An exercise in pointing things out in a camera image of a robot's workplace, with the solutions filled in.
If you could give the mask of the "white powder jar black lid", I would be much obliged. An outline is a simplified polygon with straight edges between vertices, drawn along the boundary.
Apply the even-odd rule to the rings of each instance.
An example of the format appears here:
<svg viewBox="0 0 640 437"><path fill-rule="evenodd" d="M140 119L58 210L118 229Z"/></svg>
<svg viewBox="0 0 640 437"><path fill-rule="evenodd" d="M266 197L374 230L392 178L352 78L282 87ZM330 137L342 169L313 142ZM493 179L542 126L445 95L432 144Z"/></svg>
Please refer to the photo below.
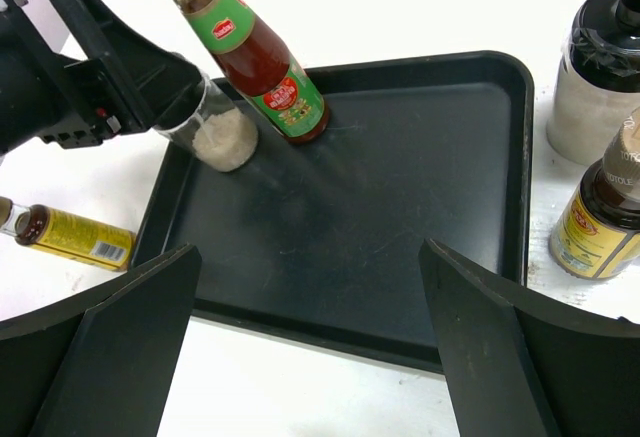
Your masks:
<svg viewBox="0 0 640 437"><path fill-rule="evenodd" d="M586 0L563 47L547 140L588 166L638 107L639 0Z"/></svg>

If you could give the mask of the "red sauce bottle yellow cap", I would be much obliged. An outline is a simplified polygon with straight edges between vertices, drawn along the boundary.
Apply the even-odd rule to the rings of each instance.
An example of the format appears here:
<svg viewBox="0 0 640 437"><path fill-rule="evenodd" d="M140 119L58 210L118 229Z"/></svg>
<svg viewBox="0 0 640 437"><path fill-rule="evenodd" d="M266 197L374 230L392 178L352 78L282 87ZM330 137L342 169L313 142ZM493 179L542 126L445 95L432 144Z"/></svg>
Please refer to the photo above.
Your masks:
<svg viewBox="0 0 640 437"><path fill-rule="evenodd" d="M243 0L173 0L229 84L289 143L319 137L325 98L285 42Z"/></svg>

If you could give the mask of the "clear salt jar black lid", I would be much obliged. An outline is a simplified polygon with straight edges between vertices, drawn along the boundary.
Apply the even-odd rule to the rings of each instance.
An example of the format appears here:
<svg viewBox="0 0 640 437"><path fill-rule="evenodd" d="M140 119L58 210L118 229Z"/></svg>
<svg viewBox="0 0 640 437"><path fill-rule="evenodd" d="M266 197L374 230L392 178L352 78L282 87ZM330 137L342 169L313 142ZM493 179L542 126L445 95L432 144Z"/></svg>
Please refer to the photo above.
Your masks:
<svg viewBox="0 0 640 437"><path fill-rule="evenodd" d="M179 116L170 109L154 130L219 172L231 172L254 154L259 132L254 122L200 72L201 81L188 93L198 100L193 112Z"/></svg>

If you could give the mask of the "small yellow label bottle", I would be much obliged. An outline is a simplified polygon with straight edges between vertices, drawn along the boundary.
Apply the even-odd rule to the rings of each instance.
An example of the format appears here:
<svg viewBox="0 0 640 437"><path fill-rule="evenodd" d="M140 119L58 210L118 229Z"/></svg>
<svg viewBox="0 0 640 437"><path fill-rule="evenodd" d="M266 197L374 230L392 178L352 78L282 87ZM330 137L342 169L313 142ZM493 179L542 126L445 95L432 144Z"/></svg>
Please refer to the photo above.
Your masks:
<svg viewBox="0 0 640 437"><path fill-rule="evenodd" d="M1 199L1 232L17 244L113 272L129 268L136 234L36 204Z"/></svg>

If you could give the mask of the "dark sauce bottle beige cap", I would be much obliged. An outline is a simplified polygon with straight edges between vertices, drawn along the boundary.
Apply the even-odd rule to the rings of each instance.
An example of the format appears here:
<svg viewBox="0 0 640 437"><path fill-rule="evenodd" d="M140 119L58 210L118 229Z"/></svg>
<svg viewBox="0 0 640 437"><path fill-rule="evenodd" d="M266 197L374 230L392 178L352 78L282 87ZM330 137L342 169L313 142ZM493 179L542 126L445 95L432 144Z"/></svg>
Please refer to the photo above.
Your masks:
<svg viewBox="0 0 640 437"><path fill-rule="evenodd" d="M622 123L603 157L583 174L549 237L565 272L608 280L639 258L639 111Z"/></svg>

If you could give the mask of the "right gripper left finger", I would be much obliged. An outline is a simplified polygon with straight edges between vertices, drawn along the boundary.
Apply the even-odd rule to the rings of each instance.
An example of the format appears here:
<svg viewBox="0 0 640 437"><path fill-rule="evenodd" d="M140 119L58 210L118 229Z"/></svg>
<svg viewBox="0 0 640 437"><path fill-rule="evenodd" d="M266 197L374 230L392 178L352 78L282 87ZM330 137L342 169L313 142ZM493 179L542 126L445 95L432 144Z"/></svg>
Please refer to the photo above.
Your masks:
<svg viewBox="0 0 640 437"><path fill-rule="evenodd" d="M2 321L2 435L156 435L201 262L184 245Z"/></svg>

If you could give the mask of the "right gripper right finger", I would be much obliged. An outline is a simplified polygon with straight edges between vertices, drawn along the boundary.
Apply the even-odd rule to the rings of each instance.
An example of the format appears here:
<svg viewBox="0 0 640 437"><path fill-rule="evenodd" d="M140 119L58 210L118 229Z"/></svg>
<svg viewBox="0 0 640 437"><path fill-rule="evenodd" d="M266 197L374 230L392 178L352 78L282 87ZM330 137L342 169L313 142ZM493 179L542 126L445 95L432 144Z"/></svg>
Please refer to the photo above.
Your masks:
<svg viewBox="0 0 640 437"><path fill-rule="evenodd" d="M419 264L461 435L638 435L638 324L549 298L432 239Z"/></svg>

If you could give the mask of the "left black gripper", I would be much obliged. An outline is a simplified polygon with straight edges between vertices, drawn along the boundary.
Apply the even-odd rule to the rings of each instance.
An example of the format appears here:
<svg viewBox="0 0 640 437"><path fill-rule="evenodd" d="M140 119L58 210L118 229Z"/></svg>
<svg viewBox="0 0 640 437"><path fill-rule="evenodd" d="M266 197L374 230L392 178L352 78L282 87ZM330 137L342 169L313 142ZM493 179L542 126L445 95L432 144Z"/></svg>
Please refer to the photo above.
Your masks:
<svg viewBox="0 0 640 437"><path fill-rule="evenodd" d="M1 0L1 147L38 137L64 149L182 124L200 104L200 71L147 40L102 0L49 0L86 57L51 50L24 13Z"/></svg>

